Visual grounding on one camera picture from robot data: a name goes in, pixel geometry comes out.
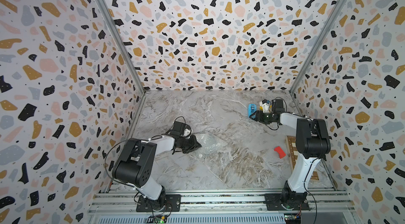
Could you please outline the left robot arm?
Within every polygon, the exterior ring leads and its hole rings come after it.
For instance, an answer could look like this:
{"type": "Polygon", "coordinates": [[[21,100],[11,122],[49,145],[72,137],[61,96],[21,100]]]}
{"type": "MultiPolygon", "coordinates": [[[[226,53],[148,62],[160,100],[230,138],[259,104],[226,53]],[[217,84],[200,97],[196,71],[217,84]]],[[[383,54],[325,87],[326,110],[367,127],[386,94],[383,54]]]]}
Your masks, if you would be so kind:
{"type": "Polygon", "coordinates": [[[201,148],[195,135],[187,138],[157,135],[148,140],[131,138],[125,142],[113,169],[112,177],[122,184],[133,186],[151,201],[165,198],[163,186],[152,177],[155,156],[163,152],[184,154],[201,148]]]}

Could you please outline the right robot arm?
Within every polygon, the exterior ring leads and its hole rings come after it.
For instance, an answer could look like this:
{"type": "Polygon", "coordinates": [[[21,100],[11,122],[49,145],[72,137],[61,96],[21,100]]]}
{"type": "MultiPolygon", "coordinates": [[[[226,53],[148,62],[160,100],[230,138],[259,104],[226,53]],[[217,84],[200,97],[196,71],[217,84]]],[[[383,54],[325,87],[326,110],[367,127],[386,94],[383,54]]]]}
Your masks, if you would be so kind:
{"type": "Polygon", "coordinates": [[[305,194],[317,164],[331,150],[330,137],[325,120],[311,119],[289,112],[264,113],[257,110],[249,118],[264,125],[276,123],[295,130],[297,163],[283,188],[284,193],[305,194]]]}

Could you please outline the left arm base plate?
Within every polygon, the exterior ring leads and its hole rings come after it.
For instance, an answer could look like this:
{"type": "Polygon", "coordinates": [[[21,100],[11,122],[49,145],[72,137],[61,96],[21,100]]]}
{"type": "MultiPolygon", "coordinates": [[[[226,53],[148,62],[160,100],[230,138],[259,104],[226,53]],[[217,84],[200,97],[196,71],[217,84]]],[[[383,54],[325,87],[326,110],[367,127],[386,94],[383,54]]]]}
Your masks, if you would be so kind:
{"type": "Polygon", "coordinates": [[[140,196],[137,200],[136,212],[179,212],[181,204],[180,194],[166,194],[160,196],[157,200],[150,200],[147,197],[140,196]]]}

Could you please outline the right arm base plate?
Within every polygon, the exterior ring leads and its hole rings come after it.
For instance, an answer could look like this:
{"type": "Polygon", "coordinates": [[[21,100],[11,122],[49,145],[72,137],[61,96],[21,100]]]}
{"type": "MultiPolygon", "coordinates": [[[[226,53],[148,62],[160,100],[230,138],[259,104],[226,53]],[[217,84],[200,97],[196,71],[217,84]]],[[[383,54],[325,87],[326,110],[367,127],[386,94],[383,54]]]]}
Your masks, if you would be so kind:
{"type": "Polygon", "coordinates": [[[307,193],[267,193],[264,195],[265,204],[268,211],[292,211],[292,210],[310,210],[306,200],[307,193]]]}

